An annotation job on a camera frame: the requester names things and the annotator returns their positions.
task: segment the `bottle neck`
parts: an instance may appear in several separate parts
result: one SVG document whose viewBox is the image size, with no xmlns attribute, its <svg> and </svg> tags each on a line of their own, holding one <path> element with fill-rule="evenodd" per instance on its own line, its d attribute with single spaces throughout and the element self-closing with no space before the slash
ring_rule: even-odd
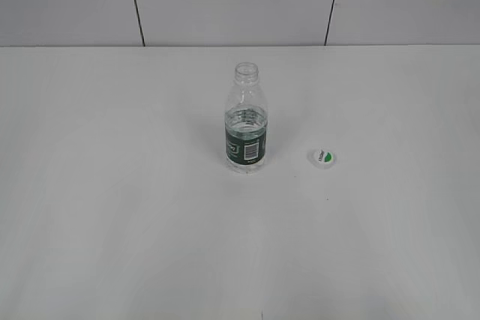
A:
<svg viewBox="0 0 480 320">
<path fill-rule="evenodd" d="M 258 67 L 254 63 L 240 63 L 235 68 L 235 84 L 250 87 L 259 84 Z"/>
</svg>

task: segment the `bottle cap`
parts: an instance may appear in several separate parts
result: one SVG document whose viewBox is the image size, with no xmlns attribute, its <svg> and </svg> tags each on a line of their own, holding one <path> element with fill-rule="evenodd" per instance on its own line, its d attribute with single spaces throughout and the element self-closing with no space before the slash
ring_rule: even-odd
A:
<svg viewBox="0 0 480 320">
<path fill-rule="evenodd" d="M 336 156 L 330 150 L 318 148 L 309 153 L 308 159 L 317 168 L 329 169 L 335 164 Z"/>
</svg>

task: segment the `table surface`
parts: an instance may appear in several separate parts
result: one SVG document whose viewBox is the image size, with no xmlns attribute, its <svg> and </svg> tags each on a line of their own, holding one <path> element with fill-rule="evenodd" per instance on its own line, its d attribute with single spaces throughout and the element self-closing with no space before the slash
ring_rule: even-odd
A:
<svg viewBox="0 0 480 320">
<path fill-rule="evenodd" d="M 479 319 L 479 77 L 480 46 L 0 49 L 0 319 Z"/>
</svg>

